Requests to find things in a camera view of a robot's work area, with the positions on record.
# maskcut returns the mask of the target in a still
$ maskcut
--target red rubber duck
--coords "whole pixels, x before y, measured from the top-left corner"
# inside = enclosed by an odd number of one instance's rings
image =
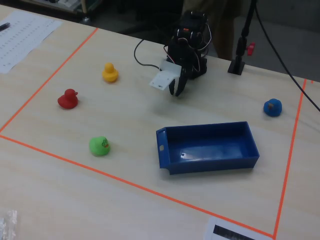
[[[67,89],[64,95],[58,98],[58,104],[64,109],[73,109],[78,105],[77,92],[73,89]]]

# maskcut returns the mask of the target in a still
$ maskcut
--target plastic bag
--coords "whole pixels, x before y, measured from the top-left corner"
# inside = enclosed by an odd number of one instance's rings
[[[16,237],[17,211],[0,208],[0,240]]]

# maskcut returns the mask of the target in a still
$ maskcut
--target microphone stand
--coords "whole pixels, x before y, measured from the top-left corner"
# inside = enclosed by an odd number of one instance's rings
[[[252,17],[257,5],[258,0],[251,0],[248,15],[246,16],[245,24],[239,37],[238,44],[236,46],[236,57],[230,63],[228,73],[241,75],[245,66],[245,62],[242,61],[242,56],[245,54],[247,49],[247,36],[249,35],[249,27],[251,24]]]

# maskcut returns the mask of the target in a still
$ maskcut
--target yellow rubber duck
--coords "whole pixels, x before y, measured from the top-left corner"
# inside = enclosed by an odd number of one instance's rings
[[[118,78],[118,71],[115,69],[111,62],[104,65],[104,71],[102,72],[102,77],[106,82],[113,83]]]

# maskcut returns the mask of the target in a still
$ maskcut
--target pen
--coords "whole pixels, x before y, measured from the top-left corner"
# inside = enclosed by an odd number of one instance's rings
[[[0,32],[3,31],[3,30],[6,30],[8,27],[10,27],[10,23],[9,22],[1,25],[0,26]]]

